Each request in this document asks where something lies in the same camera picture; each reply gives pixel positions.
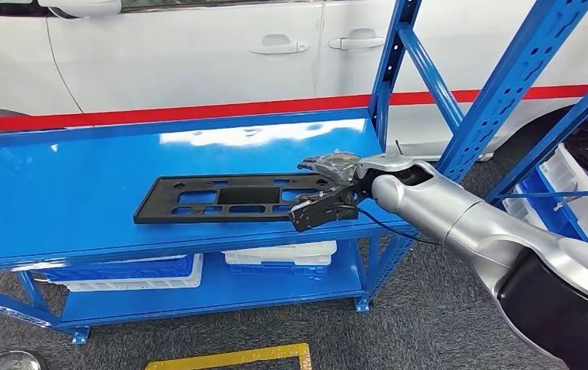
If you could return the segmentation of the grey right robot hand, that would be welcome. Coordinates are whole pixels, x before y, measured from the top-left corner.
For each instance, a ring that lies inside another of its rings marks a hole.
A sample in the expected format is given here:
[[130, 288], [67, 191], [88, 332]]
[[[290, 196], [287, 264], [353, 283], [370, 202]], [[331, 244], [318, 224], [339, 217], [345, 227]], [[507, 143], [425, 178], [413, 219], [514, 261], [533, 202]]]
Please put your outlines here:
[[359, 203], [365, 198], [355, 171], [361, 160], [349, 152], [334, 152], [321, 156], [304, 158], [298, 165], [299, 170], [310, 170], [329, 182], [323, 190], [314, 193], [302, 193], [295, 197], [299, 203], [304, 200], [316, 200], [334, 195], [345, 197], [345, 202]]

